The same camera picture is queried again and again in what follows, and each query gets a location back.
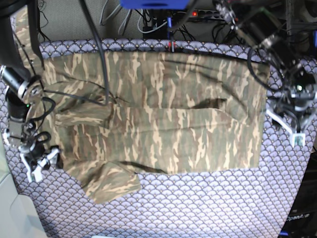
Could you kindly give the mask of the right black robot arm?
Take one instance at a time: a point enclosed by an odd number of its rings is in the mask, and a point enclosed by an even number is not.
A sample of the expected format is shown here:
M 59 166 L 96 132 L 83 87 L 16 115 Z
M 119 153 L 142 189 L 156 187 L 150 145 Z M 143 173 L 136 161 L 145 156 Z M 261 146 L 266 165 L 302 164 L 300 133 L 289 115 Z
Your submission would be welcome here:
M 56 103 L 46 96 L 39 49 L 40 10 L 36 0 L 0 2 L 0 79 L 7 85 L 8 111 L 4 142 L 19 151 L 30 171 L 63 167 L 59 146 L 41 128 Z

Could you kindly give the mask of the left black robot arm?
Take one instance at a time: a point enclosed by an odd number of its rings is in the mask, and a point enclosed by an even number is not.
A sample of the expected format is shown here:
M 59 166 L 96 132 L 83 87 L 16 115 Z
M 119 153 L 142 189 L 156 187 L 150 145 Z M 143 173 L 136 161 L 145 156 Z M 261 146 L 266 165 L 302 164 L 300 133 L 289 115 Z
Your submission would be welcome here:
M 238 36 L 250 46 L 247 66 L 254 80 L 272 93 L 273 104 L 267 111 L 273 122 L 291 133 L 303 132 L 312 120 L 315 110 L 311 108 L 317 100 L 317 79 L 308 73 L 295 51 L 279 33 L 279 20 L 264 6 L 253 7 L 246 0 L 216 0 L 214 2 L 220 16 Z M 281 86 L 273 88 L 262 81 L 252 66 L 255 52 L 265 52 L 267 61 L 281 79 Z M 291 125 L 283 121 L 283 116 L 291 118 Z

